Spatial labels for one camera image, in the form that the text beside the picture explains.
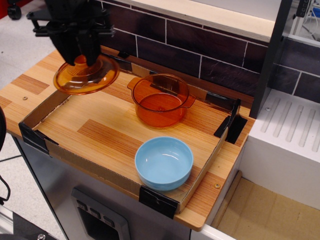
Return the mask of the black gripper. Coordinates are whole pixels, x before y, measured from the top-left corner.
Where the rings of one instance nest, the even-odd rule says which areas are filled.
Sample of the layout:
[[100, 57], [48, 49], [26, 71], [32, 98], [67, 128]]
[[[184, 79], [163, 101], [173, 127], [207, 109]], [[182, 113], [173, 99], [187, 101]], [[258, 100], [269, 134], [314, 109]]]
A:
[[115, 34], [110, 12], [92, 0], [46, 0], [45, 8], [26, 15], [37, 37], [50, 37], [66, 63], [75, 65], [81, 54], [92, 66], [101, 54], [98, 35]]

